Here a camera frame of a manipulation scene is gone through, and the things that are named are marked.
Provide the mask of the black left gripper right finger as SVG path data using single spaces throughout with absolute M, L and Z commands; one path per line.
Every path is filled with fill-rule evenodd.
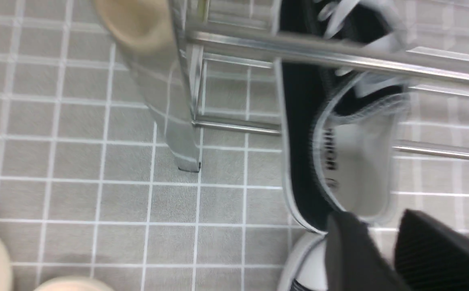
M 469 238 L 418 210 L 405 210 L 394 268 L 413 291 L 469 291 Z

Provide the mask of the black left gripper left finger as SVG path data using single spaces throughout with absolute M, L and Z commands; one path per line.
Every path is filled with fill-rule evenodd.
M 327 220 L 325 267 L 329 291 L 411 291 L 383 258 L 366 224 L 353 213 L 334 212 Z

